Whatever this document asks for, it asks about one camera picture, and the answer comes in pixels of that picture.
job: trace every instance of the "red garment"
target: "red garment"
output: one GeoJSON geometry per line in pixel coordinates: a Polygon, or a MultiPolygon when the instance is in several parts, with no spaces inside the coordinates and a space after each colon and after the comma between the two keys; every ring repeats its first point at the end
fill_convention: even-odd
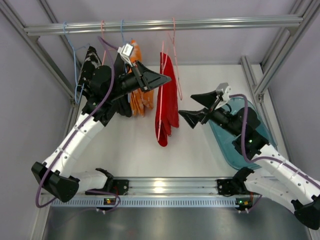
{"type": "Polygon", "coordinates": [[[171,59],[165,53],[160,53],[160,73],[162,73],[162,65],[166,61],[163,74],[170,77],[171,81],[160,86],[158,89],[158,97],[156,103],[155,114],[155,136],[158,139],[159,132],[159,116],[160,116],[160,104],[161,104],[161,88],[162,88],[162,111],[161,111],[161,126],[159,144],[162,147],[168,145],[168,136],[171,136],[171,126],[179,127],[179,115],[178,115],[178,97],[177,97],[177,84],[174,72],[174,66],[171,59]]]}

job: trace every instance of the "white wall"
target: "white wall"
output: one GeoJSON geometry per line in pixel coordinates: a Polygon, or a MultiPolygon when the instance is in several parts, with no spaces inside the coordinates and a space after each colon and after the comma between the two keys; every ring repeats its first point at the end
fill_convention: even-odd
{"type": "Polygon", "coordinates": [[[62,140],[70,105],[2,14],[0,32],[0,238],[26,240],[36,213],[31,167],[62,140]]]}
{"type": "Polygon", "coordinates": [[[292,161],[320,179],[320,16],[271,84],[292,161]]]}
{"type": "MultiPolygon", "coordinates": [[[[105,21],[177,20],[200,18],[252,17],[287,14],[295,0],[47,0],[60,23],[105,21]]],[[[260,63],[275,37],[277,28],[219,29],[177,31],[177,57],[181,65],[237,64],[241,55],[260,63]]],[[[100,55],[103,48],[99,33],[71,35],[75,46],[91,43],[100,55]]],[[[120,33],[106,34],[106,39],[120,46],[120,33]]],[[[163,32],[128,32],[142,51],[143,62],[159,65],[163,32]]]]}

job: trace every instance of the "orange cloth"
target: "orange cloth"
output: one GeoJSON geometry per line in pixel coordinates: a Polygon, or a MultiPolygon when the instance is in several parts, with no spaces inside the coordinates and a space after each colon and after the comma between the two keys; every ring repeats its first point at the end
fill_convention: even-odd
{"type": "MultiPolygon", "coordinates": [[[[133,53],[130,57],[130,61],[133,63],[134,61],[142,62],[142,56],[140,47],[135,40],[131,41],[131,44],[134,46],[133,53]]],[[[132,110],[133,116],[136,116],[137,113],[144,116],[146,106],[149,109],[154,108],[154,91],[142,92],[140,88],[138,90],[134,90],[130,94],[130,106],[132,110]]]]}

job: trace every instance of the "gray floor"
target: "gray floor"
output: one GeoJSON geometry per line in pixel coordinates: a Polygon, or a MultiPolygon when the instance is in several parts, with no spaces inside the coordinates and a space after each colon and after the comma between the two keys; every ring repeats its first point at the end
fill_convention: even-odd
{"type": "Polygon", "coordinates": [[[44,240],[307,240],[307,229],[284,207],[262,199],[250,214],[231,208],[119,208],[103,215],[54,207],[44,240]]]}

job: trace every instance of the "teal basket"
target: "teal basket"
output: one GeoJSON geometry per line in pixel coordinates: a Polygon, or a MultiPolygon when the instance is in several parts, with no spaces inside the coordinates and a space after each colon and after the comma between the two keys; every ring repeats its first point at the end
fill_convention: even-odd
{"type": "MultiPolygon", "coordinates": [[[[231,114],[236,114],[240,109],[242,109],[245,106],[245,100],[242,97],[234,97],[232,98],[228,104],[231,107],[231,114]]],[[[268,128],[265,126],[264,122],[262,121],[261,117],[257,113],[257,110],[254,108],[251,102],[248,102],[248,106],[256,112],[258,119],[260,120],[261,124],[256,128],[257,132],[264,136],[266,139],[269,140],[269,142],[276,148],[275,141],[268,130],[268,128]]],[[[224,105],[222,107],[223,109],[229,111],[228,106],[224,105]]],[[[213,121],[209,120],[209,124],[211,126],[211,129],[213,131],[213,134],[219,144],[219,147],[223,153],[223,156],[226,160],[226,162],[233,167],[234,169],[241,169],[243,167],[250,168],[252,170],[259,169],[260,166],[255,163],[247,163],[244,159],[244,157],[239,154],[235,150],[235,146],[232,144],[232,142],[236,139],[235,136],[227,132],[226,130],[222,129],[220,126],[215,124],[213,121]]]]}

